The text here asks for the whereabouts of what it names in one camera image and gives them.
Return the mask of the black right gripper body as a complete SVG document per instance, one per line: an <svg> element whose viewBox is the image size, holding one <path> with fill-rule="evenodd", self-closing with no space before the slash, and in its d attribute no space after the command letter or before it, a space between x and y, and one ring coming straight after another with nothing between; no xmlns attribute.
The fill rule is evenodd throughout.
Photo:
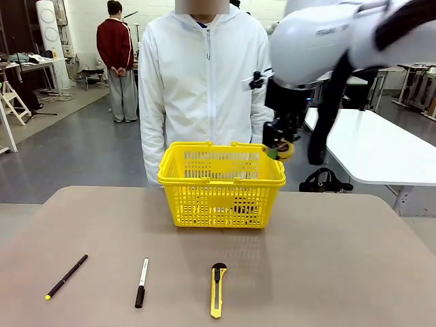
<svg viewBox="0 0 436 327"><path fill-rule="evenodd" d="M299 114L276 114L272 121L263 124L262 144L266 147L278 147L282 142L293 144L300 139L301 126L302 116Z"/></svg>

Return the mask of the yellow tape roll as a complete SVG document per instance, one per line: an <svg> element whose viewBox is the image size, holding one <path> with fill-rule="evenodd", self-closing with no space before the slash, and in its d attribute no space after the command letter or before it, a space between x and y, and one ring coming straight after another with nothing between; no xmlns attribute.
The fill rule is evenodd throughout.
<svg viewBox="0 0 436 327"><path fill-rule="evenodd" d="M292 147L290 148L290 150L280 150L279 145L277 148L278 148L278 154L279 154L278 161L287 161L287 160L292 158L292 156L294 154L294 145L293 144L292 144Z"/></svg>

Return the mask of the person's right forearm white sleeve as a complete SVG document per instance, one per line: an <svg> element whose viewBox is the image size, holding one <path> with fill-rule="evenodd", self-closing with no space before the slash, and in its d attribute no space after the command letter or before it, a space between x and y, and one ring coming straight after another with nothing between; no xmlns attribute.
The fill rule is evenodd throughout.
<svg viewBox="0 0 436 327"><path fill-rule="evenodd" d="M161 187L158 181L159 165L168 148L166 114L158 113L157 116L148 115L146 110L140 109L140 136L144 169L149 183Z"/></svg>

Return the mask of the yellow plastic shopping basket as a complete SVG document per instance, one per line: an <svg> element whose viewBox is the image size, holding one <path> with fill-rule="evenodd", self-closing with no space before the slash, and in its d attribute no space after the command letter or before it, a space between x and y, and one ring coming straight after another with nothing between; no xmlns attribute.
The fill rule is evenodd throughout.
<svg viewBox="0 0 436 327"><path fill-rule="evenodd" d="M256 228L268 225L285 168L261 144L174 142L159 165L174 224L181 228ZM237 202L254 202L257 219L239 219Z"/></svg>

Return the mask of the person in white hooded jacket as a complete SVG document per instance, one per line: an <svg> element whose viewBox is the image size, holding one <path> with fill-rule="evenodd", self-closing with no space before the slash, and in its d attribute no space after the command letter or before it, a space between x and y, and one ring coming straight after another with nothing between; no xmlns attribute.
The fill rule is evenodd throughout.
<svg viewBox="0 0 436 327"><path fill-rule="evenodd" d="M231 5L225 14L170 12L148 23L138 63L139 110L166 114L173 142L262 142L273 119L265 88L241 81L270 67L268 36L253 16Z"/></svg>

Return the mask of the person in red jacket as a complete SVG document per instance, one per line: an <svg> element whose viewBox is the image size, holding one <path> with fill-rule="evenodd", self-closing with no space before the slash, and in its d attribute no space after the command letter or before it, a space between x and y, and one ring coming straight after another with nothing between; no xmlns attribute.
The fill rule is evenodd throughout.
<svg viewBox="0 0 436 327"><path fill-rule="evenodd" d="M123 7L108 0L109 17L97 27L97 51L107 68L110 105L115 123L138 119L138 95L134 79L134 46L130 28L122 21Z"/></svg>

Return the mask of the black clip with white tag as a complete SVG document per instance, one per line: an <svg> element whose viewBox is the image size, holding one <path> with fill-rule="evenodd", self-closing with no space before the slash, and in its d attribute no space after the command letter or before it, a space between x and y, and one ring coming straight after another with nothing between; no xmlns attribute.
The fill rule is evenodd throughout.
<svg viewBox="0 0 436 327"><path fill-rule="evenodd" d="M255 89L261 89L265 84L268 84L268 80L274 75L273 69L270 67L263 72L255 71L252 77L246 78L241 81L243 91L252 91Z"/></svg>

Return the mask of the black bag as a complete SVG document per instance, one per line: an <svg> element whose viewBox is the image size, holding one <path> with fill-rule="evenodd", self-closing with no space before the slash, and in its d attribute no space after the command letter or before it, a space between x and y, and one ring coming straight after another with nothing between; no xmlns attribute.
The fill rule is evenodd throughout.
<svg viewBox="0 0 436 327"><path fill-rule="evenodd" d="M343 193L353 190L352 184L341 182L331 169L325 167L317 169L299 184L299 192L305 193Z"/></svg>

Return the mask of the black item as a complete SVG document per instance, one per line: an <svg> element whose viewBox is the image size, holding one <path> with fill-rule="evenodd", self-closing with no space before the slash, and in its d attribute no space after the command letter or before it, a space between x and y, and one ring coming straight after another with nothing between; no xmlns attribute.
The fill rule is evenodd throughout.
<svg viewBox="0 0 436 327"><path fill-rule="evenodd" d="M237 202L233 208L239 219L257 219L259 208L254 202Z"/></svg>

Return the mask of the large white table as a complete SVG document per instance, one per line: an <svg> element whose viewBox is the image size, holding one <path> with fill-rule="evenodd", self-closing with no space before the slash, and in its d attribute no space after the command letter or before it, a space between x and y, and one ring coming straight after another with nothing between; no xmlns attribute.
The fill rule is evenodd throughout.
<svg viewBox="0 0 436 327"><path fill-rule="evenodd" d="M436 187L436 147L370 110L340 109L326 145L354 180L384 185L401 215L415 187Z"/></svg>

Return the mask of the grey desk with metal legs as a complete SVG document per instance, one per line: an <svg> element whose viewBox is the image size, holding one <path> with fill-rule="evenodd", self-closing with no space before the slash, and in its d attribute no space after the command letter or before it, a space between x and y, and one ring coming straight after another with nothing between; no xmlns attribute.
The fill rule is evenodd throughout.
<svg viewBox="0 0 436 327"><path fill-rule="evenodd" d="M371 87L369 108L379 113L389 73L402 73L404 79L397 100L402 108L418 110L421 115L436 122L436 63L412 63L381 69Z"/></svg>

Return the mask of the yellow utility knife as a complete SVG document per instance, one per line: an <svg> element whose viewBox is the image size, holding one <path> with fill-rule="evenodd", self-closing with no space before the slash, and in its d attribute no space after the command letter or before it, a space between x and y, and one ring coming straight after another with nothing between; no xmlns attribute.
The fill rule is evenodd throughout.
<svg viewBox="0 0 436 327"><path fill-rule="evenodd" d="M216 263L211 268L211 309L210 314L214 319L219 319L222 314L222 287L223 276L227 271L224 263Z"/></svg>

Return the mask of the white pen with black cap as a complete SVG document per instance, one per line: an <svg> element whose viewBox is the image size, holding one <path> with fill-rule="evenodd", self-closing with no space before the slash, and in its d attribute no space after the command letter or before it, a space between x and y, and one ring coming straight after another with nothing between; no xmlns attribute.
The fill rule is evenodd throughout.
<svg viewBox="0 0 436 327"><path fill-rule="evenodd" d="M143 306L144 295L146 292L145 281L146 281L146 274L147 274L147 270L148 270L148 265L149 265L149 259L145 258L143 261L140 280L139 280L137 294L136 294L136 301L135 301L135 308L136 309L140 309Z"/></svg>

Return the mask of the black chair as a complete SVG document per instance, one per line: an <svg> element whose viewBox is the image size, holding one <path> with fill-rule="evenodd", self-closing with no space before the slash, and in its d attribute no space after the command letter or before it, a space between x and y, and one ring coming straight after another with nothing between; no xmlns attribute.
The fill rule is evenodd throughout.
<svg viewBox="0 0 436 327"><path fill-rule="evenodd" d="M103 69L83 69L80 72L81 86L85 91L89 90L90 84L104 83L105 73Z"/></svg>

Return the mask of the black pen with yellow tip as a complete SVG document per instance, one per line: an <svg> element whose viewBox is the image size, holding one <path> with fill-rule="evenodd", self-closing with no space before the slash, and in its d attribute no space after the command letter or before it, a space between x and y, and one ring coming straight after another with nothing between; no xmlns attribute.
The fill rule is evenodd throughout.
<svg viewBox="0 0 436 327"><path fill-rule="evenodd" d="M57 282L57 284L45 295L45 300L50 300L62 286L71 278L72 275L86 262L89 254L84 254L69 271Z"/></svg>

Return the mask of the black tripod stand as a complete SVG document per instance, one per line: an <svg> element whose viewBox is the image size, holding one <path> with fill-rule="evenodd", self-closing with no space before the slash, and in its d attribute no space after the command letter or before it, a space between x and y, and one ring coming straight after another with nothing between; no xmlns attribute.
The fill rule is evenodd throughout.
<svg viewBox="0 0 436 327"><path fill-rule="evenodd" d="M21 63L18 63L19 70L17 71L18 76L18 84L19 84L19 92L21 100L25 103L27 108L29 109L31 115L26 120L26 123L28 123L33 117L37 115L46 115L46 116L56 116L56 113L45 113L45 112L39 112L40 109L44 107L42 103L39 103L39 100L36 96L36 94L32 91L31 87L27 82L25 82L22 79L22 65Z"/></svg>

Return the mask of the white tower air conditioner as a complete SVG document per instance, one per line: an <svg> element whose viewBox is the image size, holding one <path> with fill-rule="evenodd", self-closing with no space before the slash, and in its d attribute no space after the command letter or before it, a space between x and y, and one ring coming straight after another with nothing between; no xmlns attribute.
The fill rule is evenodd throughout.
<svg viewBox="0 0 436 327"><path fill-rule="evenodd" d="M63 55L55 8L51 0L35 3L37 17L45 50L51 50L54 57L54 76L61 90L70 89L69 74Z"/></svg>

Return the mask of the cluttered grey table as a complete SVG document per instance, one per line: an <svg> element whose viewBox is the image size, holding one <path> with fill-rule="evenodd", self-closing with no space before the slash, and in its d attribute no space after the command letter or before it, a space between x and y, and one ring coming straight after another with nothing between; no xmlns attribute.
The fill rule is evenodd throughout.
<svg viewBox="0 0 436 327"><path fill-rule="evenodd" d="M42 70L42 69L49 69L50 75L54 87L54 92L57 95L62 95L61 85L59 84L57 74L55 71L55 63L65 63L65 58L53 58L53 59L46 59L45 61L39 62L39 63L24 63L23 65L15 62L0 62L0 74L3 75L3 79L6 80L6 73L5 71L7 69L15 69L16 74L18 76L18 79L21 80L21 74L23 72L32 72L36 70Z"/></svg>

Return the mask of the white step ladder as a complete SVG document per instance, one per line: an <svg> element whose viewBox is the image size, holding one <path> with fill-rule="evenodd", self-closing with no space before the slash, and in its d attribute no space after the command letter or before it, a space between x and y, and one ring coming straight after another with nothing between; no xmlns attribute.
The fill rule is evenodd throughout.
<svg viewBox="0 0 436 327"><path fill-rule="evenodd" d="M31 111L7 80L0 86L0 102L5 106L5 113L13 114L23 126L27 124L25 117L32 117Z"/></svg>

